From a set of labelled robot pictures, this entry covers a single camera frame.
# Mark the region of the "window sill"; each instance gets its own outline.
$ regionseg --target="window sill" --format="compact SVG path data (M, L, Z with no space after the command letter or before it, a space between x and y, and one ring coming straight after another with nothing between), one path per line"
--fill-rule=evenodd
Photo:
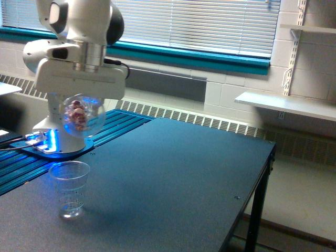
M0 39L32 41L48 38L55 39L56 36L47 31L0 27ZM138 60L157 61L158 63L165 62L190 68L216 69L258 75L267 75L270 65L269 59L205 53L121 41L108 47L107 54L132 57Z

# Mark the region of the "window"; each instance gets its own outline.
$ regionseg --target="window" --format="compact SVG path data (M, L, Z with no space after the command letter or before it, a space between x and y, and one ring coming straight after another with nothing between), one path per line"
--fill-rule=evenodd
M3 25L44 29L34 0L1 0ZM121 41L270 58L280 0L115 0Z

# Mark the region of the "plastic cup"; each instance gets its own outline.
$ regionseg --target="plastic cup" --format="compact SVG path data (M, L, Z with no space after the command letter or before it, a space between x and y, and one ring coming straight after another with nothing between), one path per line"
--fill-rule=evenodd
M49 169L62 218L73 219L82 214L89 172L90 166L78 161L57 163Z

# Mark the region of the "black cable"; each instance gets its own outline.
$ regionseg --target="black cable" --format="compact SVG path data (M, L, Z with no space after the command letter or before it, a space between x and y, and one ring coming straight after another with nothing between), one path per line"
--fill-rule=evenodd
M12 140L8 140L6 142L3 142L0 144L0 148L4 147L4 146L7 146L7 145L10 145L11 143L16 143L16 142L19 142L19 141L24 141L26 140L25 137L22 137L22 138L16 138L16 139L12 139Z
M105 64L116 65L116 66L124 65L125 67L127 67L127 76L126 76L126 79L130 76L130 73L131 73L130 67L127 64L121 62L120 60L113 60L113 59L105 58L104 59L104 63Z
M131 73L131 69L128 65L126 65L125 63L121 63L122 65L126 66L127 67L127 76L126 76L126 79L128 79L128 77L130 76L130 73Z
M21 149L24 149L24 148L34 147L34 146L38 146L38 145L41 145L41 144L42 144L42 142L39 142L39 143L35 143L35 144L32 144L32 145L25 145L25 146L21 146L21 147L8 148L8 149L0 149L0 151L15 151L15 150L21 150Z

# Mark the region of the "white shelf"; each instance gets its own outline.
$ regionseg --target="white shelf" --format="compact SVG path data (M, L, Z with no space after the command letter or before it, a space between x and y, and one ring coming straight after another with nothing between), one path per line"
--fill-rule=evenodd
M293 30L303 30L309 33L326 33L326 34L336 34L336 29L324 28L316 26L305 26L305 25L280 25L280 28L287 28Z
M0 96L7 95L9 93L20 92L21 90L22 89L17 86L13 86L13 85L0 82Z
M336 121L336 104L309 98L283 96L262 91L247 91L238 96L235 101L265 109Z

